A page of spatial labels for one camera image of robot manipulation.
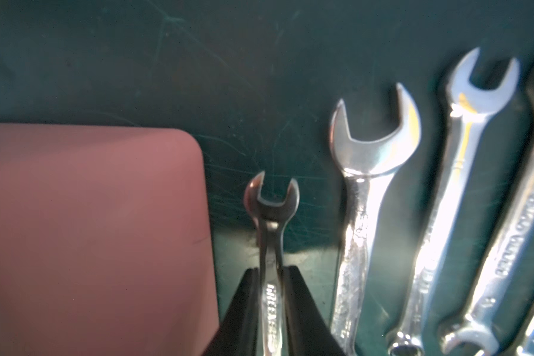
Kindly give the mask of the dark silver small wrench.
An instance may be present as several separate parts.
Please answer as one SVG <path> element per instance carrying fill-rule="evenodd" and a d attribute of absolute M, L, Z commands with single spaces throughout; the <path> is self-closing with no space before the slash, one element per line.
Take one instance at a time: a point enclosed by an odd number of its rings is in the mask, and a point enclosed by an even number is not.
<path fill-rule="evenodd" d="M 527 93 L 534 110 L 534 66 Z M 439 327 L 440 348 L 445 355 L 464 344 L 475 346 L 479 355 L 497 353 L 500 345 L 492 330 L 493 321 L 533 231 L 534 132 L 467 301 Z"/>

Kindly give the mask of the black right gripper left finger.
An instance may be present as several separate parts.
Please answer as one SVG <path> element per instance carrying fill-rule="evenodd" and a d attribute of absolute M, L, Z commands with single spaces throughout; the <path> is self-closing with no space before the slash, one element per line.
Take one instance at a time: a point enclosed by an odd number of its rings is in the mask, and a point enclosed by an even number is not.
<path fill-rule="evenodd" d="M 231 299 L 223 321 L 202 356 L 256 355 L 259 298 L 258 268 L 248 268 Z"/>

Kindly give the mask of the pink plastic storage box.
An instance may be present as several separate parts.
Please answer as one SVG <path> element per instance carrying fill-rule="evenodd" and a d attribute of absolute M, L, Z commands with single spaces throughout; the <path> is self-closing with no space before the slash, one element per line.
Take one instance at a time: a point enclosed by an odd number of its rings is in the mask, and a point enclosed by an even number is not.
<path fill-rule="evenodd" d="M 199 355 L 218 325 L 193 136 L 0 124 L 0 355 Z"/>

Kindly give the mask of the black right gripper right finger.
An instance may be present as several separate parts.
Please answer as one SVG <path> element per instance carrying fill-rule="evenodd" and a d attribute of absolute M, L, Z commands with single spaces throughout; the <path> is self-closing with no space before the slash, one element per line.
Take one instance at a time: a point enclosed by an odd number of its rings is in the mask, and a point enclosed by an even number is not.
<path fill-rule="evenodd" d="M 345 355 L 321 317 L 296 266 L 283 268 L 286 327 L 290 355 Z"/>

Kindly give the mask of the thin silver combination wrench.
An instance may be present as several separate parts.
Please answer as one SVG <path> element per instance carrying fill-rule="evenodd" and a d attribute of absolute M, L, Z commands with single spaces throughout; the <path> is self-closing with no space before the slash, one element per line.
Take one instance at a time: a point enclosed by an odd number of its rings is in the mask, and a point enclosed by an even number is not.
<path fill-rule="evenodd" d="M 479 142 L 490 120 L 510 102 L 521 64 L 507 64 L 496 88 L 471 83 L 480 48 L 466 53 L 444 81 L 446 140 L 432 203 L 414 259 L 413 273 L 397 325 L 387 333 L 389 355 L 425 355 L 423 333 Z"/>

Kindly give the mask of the small silver Greener wrench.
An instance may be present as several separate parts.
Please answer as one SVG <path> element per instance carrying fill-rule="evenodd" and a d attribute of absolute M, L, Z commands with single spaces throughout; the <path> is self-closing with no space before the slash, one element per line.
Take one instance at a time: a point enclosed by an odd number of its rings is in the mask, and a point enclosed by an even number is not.
<path fill-rule="evenodd" d="M 259 246 L 260 325 L 263 354 L 281 355 L 283 351 L 283 235 L 295 216 L 300 190 L 292 178 L 285 199 L 272 202 L 262 196 L 266 173 L 258 173 L 246 186 L 243 203 L 255 224 Z"/>

